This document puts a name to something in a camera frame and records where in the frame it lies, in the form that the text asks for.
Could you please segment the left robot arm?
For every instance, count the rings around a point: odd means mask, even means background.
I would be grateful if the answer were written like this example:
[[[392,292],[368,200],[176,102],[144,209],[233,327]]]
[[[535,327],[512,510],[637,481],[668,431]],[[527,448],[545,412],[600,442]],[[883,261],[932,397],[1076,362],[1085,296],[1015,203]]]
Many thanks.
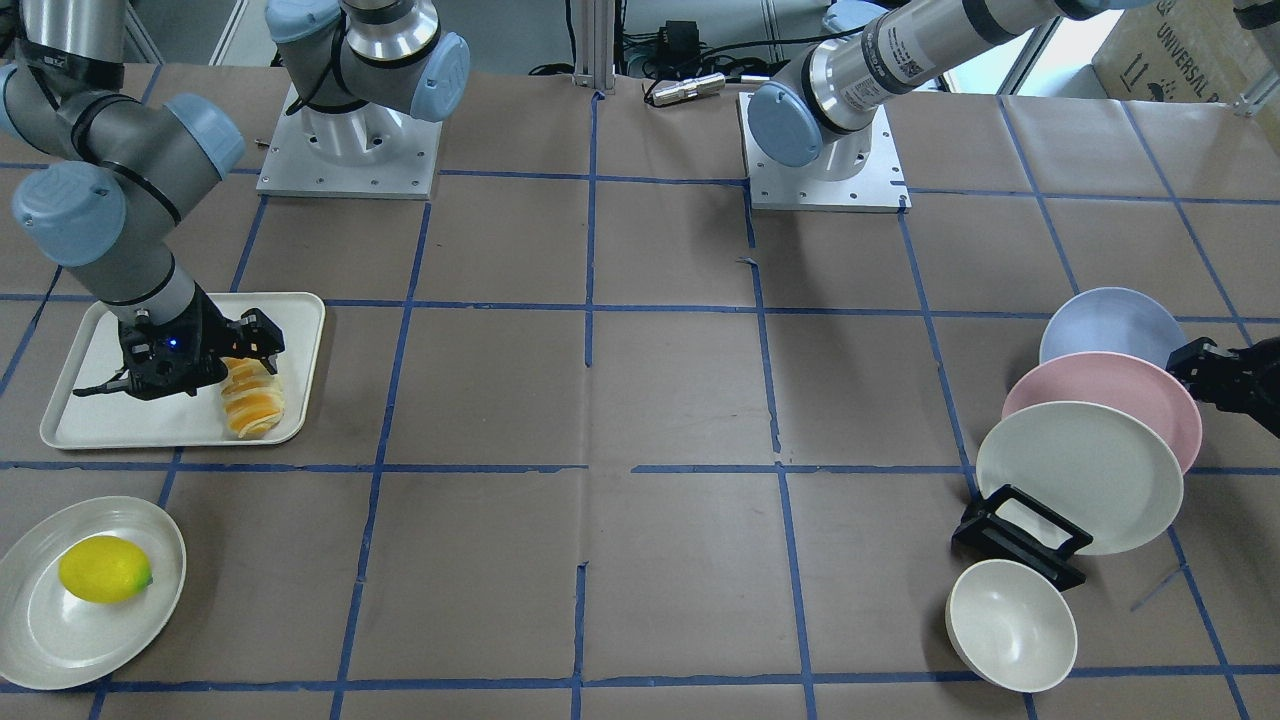
[[[1119,8],[1132,4],[910,1],[847,24],[836,6],[827,35],[806,38],[801,56],[754,91],[744,135],[783,167],[814,165],[838,141],[867,129],[888,100],[1048,20],[1087,20]],[[1225,348],[1198,338],[1158,357],[1194,400],[1277,432],[1276,340]]]

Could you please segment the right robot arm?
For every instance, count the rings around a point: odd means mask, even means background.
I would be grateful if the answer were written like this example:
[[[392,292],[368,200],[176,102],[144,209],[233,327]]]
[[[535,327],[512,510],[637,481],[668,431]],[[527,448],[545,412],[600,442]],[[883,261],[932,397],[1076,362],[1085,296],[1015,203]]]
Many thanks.
[[[166,236],[227,178],[244,136],[216,104],[150,108],[122,92],[123,1],[14,1],[3,131],[52,156],[12,214],[41,252],[116,318],[122,368],[77,397],[195,396],[244,370],[276,375],[282,328],[221,313]],[[291,115],[364,119],[371,108],[447,119],[468,82],[466,41],[430,1],[270,1],[265,22],[294,87]]]

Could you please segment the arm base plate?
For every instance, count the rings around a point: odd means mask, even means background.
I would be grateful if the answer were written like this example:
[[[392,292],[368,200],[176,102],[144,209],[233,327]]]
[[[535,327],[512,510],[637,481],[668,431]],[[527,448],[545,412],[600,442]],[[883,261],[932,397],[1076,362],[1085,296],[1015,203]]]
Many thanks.
[[[443,124],[378,105],[280,114],[256,190],[265,196],[429,200]]]
[[[899,213],[913,206],[887,106],[876,109],[869,127],[826,147],[813,164],[791,168],[768,158],[751,137],[751,97],[739,95],[739,115],[754,209]]]

